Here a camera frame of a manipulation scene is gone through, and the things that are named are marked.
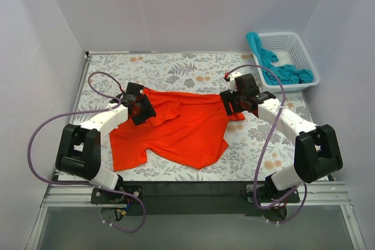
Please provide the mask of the orange t-shirt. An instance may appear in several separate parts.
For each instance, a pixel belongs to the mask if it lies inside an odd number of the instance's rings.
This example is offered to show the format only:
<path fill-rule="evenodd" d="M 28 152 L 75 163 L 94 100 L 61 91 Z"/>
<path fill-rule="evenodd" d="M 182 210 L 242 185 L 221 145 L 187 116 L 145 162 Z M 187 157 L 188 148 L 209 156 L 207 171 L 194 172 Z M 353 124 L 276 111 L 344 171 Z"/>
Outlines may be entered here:
<path fill-rule="evenodd" d="M 138 126 L 127 121 L 110 133 L 115 171 L 146 163 L 147 150 L 194 169 L 210 166 L 229 146 L 224 139 L 228 123 L 245 118 L 228 116 L 218 94 L 146 93 L 156 116 Z"/>

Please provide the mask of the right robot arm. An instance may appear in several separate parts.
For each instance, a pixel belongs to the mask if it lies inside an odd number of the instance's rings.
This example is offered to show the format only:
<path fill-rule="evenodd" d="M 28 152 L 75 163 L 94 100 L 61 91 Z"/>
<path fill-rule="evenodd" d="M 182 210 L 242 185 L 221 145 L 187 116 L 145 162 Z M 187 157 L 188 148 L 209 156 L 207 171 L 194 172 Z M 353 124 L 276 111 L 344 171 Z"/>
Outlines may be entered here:
<path fill-rule="evenodd" d="M 318 126 L 291 110 L 268 91 L 260 92 L 252 74 L 238 71 L 226 74 L 230 83 L 220 98 L 228 116 L 247 111 L 274 125 L 294 146 L 294 162 L 267 176 L 259 191 L 271 201 L 280 201 L 290 188 L 312 183 L 343 167 L 335 130 L 330 125 Z"/>

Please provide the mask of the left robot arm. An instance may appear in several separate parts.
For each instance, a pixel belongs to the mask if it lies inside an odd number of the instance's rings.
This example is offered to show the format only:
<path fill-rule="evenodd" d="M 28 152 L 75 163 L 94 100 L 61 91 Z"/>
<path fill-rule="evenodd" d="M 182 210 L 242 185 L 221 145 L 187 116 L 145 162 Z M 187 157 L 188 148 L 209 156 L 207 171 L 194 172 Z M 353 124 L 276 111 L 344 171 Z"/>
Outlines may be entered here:
<path fill-rule="evenodd" d="M 125 190 L 120 185 L 119 175 L 101 164 L 101 141 L 128 120 L 138 126 L 155 116 L 144 86 L 128 83 L 126 90 L 110 101 L 106 111 L 63 128 L 56 169 L 105 188 L 105 197 L 112 203 L 119 203 Z"/>

